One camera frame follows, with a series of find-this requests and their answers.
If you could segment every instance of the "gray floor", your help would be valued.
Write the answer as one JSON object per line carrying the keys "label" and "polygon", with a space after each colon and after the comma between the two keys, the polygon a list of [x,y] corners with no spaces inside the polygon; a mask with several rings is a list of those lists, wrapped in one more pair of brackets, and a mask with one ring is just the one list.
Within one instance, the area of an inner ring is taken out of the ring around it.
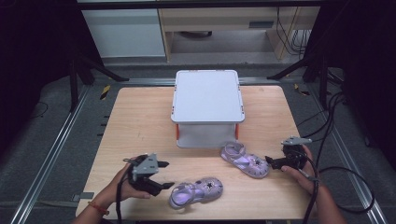
{"label": "gray floor", "polygon": [[[257,36],[263,36],[263,39],[258,40]],[[245,47],[235,47],[235,43],[244,44]],[[263,32],[218,32],[204,38],[177,35],[172,59],[166,64],[139,63],[108,68],[133,80],[151,78],[143,80],[146,85],[149,85],[153,78],[174,78],[176,71],[183,69],[234,69],[241,78],[246,78],[246,84],[254,82],[281,86],[295,122],[299,124],[321,110],[315,97],[317,83],[302,82],[303,68],[280,82],[270,82],[266,79],[298,59],[298,55],[288,56],[282,61],[276,59]],[[101,136],[106,129],[103,124],[106,124],[106,116],[111,113],[118,90],[137,85],[136,82],[116,83],[98,72],[94,73],[96,80],[92,86],[79,86],[79,92],[85,93],[85,101],[76,114],[76,120],[69,123],[70,129],[67,131],[64,130],[64,124],[70,116],[68,78],[61,78],[43,89],[40,103],[32,114],[34,118],[25,125],[11,146],[10,155],[0,167],[0,223],[9,223],[14,217],[21,201],[29,196],[29,188],[33,183],[37,183],[36,175],[43,172],[40,170],[41,166],[49,160],[53,163],[49,164],[46,173],[48,175],[38,185],[34,198],[35,206],[31,210],[27,209],[28,216],[24,222],[70,223],[75,216],[76,203],[71,203],[71,199],[74,194],[80,194],[84,189]],[[301,94],[294,89],[294,84],[299,85],[300,91],[309,91],[311,94]],[[100,100],[105,85],[111,85],[111,88],[106,99]],[[329,83],[331,95],[339,91],[339,86]],[[335,129],[324,143],[319,167],[350,166],[352,162],[355,171],[362,174],[371,185],[376,198],[375,211],[360,215],[345,212],[348,223],[396,223],[395,171],[379,149],[364,144],[364,134],[348,104],[339,104],[336,107],[334,121]],[[312,133],[323,122],[322,114],[318,114],[298,125],[299,132],[301,135]],[[59,132],[65,133],[64,139],[58,138]],[[322,135],[323,133],[318,133],[312,138],[320,139]],[[319,142],[310,145],[316,156],[319,145]],[[54,148],[59,148],[55,155],[52,154]],[[364,190],[359,189],[362,184],[352,184],[351,176],[343,172],[329,172],[321,177],[332,190],[337,203],[351,209],[363,208],[364,196],[361,196],[361,192]],[[378,218],[378,212],[384,217],[374,220],[374,217]],[[273,220],[272,223],[286,221]]]}

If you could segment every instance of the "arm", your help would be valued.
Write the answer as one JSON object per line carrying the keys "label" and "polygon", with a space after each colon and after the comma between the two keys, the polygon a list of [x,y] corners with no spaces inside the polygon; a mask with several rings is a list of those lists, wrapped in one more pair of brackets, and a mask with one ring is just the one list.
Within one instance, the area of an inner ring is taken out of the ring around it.
{"label": "arm", "polygon": [[[304,150],[306,155],[311,159],[312,154],[309,149],[304,146]],[[311,176],[314,175],[314,170],[309,162],[305,165],[303,170]],[[314,185],[312,181],[308,180],[298,170],[295,170],[289,166],[282,166],[282,171],[287,175],[292,176],[303,189],[312,194],[314,191]],[[330,193],[329,189],[322,184],[320,184],[318,188],[316,204],[318,209],[318,222],[320,224],[347,223],[341,212],[338,210],[338,207],[332,198],[332,194]]]}
{"label": "arm", "polygon": [[[120,171],[118,171],[113,180],[94,197],[92,203],[107,210],[108,207],[116,201],[117,185],[129,166],[130,163],[128,162]],[[145,191],[134,189],[128,183],[128,181],[124,181],[122,183],[121,189],[121,200],[123,201],[128,198],[149,199],[150,195]],[[96,224],[100,223],[102,217],[103,214],[101,214],[96,208],[87,205],[87,207],[76,217],[72,223]]]}

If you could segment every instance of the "white plastic box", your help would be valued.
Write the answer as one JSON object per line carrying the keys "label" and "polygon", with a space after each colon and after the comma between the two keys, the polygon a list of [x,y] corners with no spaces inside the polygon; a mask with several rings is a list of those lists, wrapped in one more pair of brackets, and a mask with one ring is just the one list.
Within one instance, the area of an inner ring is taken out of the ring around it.
{"label": "white plastic box", "polygon": [[178,71],[171,119],[179,147],[218,148],[235,141],[245,119],[236,71]]}

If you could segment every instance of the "purple sandal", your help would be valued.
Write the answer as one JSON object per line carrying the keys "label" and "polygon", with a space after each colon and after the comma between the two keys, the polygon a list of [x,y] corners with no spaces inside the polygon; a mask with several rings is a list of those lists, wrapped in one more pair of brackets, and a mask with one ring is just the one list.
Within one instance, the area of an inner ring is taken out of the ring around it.
{"label": "purple sandal", "polygon": [[205,203],[221,196],[223,186],[215,177],[206,177],[192,183],[181,183],[172,190],[169,204],[180,209],[192,203]]}
{"label": "purple sandal", "polygon": [[264,178],[268,174],[268,162],[254,154],[246,154],[245,146],[241,143],[227,143],[220,155],[224,160],[253,178]]}

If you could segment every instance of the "hand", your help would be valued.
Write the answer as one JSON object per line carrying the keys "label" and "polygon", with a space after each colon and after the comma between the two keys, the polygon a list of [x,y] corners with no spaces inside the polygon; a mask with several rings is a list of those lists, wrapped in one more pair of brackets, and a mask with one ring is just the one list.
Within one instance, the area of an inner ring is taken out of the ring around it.
{"label": "hand", "polygon": [[[127,162],[125,166],[120,171],[117,172],[117,174],[114,176],[111,182],[104,189],[102,189],[102,191],[96,196],[96,198],[98,197],[104,198],[108,203],[114,203],[117,199],[117,185],[120,183],[122,176],[128,170],[130,165],[131,163]],[[149,199],[150,194],[145,191],[134,189],[128,183],[128,175],[127,175],[124,177],[122,181],[121,200],[124,201],[128,198]]]}
{"label": "hand", "polygon": [[[306,153],[306,156],[312,160],[312,153],[309,150],[308,147],[303,145],[303,149]],[[301,174],[298,170],[293,169],[289,166],[282,166],[281,170],[286,173],[287,175],[290,175],[291,177],[293,177],[299,184],[301,187],[303,187],[303,189],[305,189],[306,191],[308,191],[308,193],[312,194],[314,191],[314,185],[312,184],[312,181],[308,180],[303,174]],[[308,175],[310,176],[315,176],[314,173],[314,168],[312,167],[311,163],[308,161],[304,168],[303,171],[306,172]]]}

